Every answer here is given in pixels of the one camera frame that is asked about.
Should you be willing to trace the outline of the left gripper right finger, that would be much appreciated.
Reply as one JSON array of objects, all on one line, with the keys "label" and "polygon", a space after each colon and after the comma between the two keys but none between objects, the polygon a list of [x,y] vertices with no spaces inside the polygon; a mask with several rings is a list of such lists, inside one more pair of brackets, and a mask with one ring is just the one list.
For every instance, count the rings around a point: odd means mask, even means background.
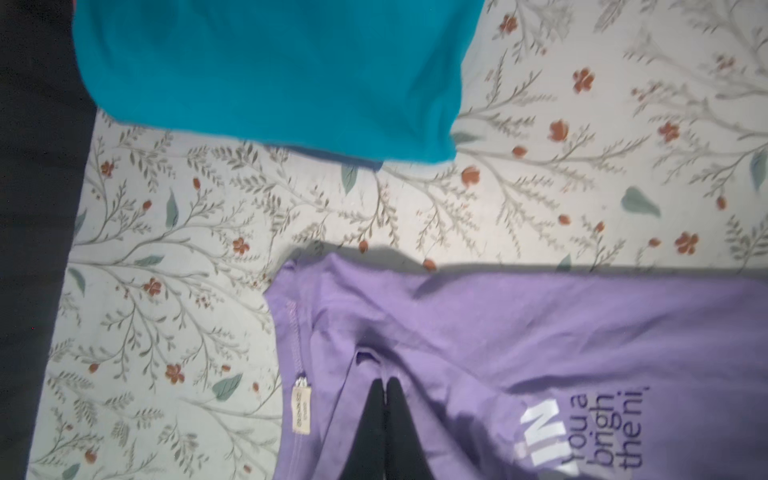
[{"label": "left gripper right finger", "polygon": [[397,378],[386,386],[385,478],[433,480],[420,443],[404,390]]}]

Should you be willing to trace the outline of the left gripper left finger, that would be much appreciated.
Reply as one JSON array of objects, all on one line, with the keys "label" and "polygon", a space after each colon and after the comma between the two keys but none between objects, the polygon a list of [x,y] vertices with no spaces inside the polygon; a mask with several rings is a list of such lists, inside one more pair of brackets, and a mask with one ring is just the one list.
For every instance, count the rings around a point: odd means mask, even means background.
[{"label": "left gripper left finger", "polygon": [[340,480],[383,480],[386,460],[386,404],[383,382],[369,389]]}]

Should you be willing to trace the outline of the purple t-shirt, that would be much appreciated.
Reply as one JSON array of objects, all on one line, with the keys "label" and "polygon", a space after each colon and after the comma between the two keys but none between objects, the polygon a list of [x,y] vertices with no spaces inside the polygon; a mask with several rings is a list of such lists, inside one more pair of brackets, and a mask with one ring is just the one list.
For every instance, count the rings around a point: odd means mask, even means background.
[{"label": "purple t-shirt", "polygon": [[278,479],[339,479],[397,378],[434,479],[763,479],[767,284],[286,262]]}]

